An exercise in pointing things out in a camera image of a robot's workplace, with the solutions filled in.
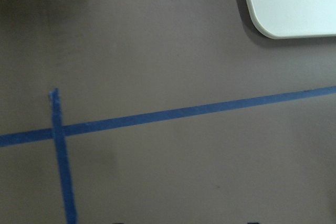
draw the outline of vertical blue tape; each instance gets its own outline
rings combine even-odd
[[[52,120],[52,136],[54,138],[56,155],[58,162],[59,175],[61,180],[64,207],[66,212],[67,224],[77,223],[77,212],[75,208],[74,193],[72,191],[71,173],[67,154],[67,145],[62,126],[62,113],[58,89],[50,93],[51,107],[53,113]]]

